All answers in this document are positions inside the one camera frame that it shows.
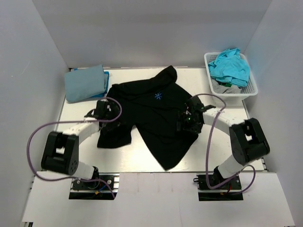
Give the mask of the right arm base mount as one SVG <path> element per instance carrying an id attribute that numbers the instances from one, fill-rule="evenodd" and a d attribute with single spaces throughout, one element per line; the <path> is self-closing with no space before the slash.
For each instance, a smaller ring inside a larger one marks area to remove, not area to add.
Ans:
<path id="1" fill-rule="evenodd" d="M 197 185 L 199 201 L 242 201 L 242 185 L 239 175 L 236 174 L 231 180 L 225 181 L 221 177 L 218 168 L 213 173 L 197 174 L 193 183 Z"/>

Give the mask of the black t-shirt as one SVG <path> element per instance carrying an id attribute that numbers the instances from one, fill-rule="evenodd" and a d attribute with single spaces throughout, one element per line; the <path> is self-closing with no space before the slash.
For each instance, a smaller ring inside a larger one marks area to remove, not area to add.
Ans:
<path id="1" fill-rule="evenodd" d="M 178 112 L 186 110 L 191 95 L 176 84 L 177 72 L 168 66 L 151 79 L 113 84 L 107 96 L 118 101 L 122 114 L 106 125 L 98 148 L 119 148 L 131 143 L 136 127 L 147 148 L 165 170 L 174 168 L 198 138 L 177 131 Z"/>

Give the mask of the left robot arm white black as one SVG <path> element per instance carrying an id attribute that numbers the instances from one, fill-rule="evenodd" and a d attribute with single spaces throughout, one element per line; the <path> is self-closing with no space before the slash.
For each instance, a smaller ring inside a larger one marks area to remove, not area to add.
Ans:
<path id="1" fill-rule="evenodd" d="M 110 97 L 98 100 L 96 108 L 90 110 L 82 121 L 73 121 L 74 125 L 63 132 L 49 133 L 41 167 L 81 179 L 91 189 L 98 187 L 98 170 L 79 161 L 80 144 L 99 132 L 102 125 L 116 123 L 121 114 L 122 106 L 117 100 Z"/>

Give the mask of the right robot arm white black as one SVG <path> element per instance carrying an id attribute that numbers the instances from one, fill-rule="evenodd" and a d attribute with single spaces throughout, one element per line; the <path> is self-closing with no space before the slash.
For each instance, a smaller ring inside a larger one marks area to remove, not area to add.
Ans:
<path id="1" fill-rule="evenodd" d="M 189 132 L 197 135 L 201 133 L 203 125 L 211 127 L 205 163 L 209 163 L 211 140 L 214 129 L 227 134 L 230 138 L 232 154 L 214 169 L 212 175 L 214 185 L 210 184 L 209 174 L 205 174 L 206 185 L 209 189 L 226 188 L 237 174 L 252 162 L 266 156 L 270 147 L 259 121 L 255 118 L 239 119 L 229 116 L 222 108 L 213 105 L 204 105 L 199 96 L 193 96 L 186 104 L 185 109 L 178 113 L 177 131 Z"/>

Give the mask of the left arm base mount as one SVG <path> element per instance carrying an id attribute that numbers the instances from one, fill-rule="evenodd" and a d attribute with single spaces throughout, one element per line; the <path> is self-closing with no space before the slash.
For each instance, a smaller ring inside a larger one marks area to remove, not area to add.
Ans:
<path id="1" fill-rule="evenodd" d="M 73 180 L 71 183 L 69 199 L 70 200 L 90 200 L 90 201 L 111 201 L 116 197 L 119 188 L 120 174 L 115 173 L 99 173 L 98 182 L 83 182 Z"/>

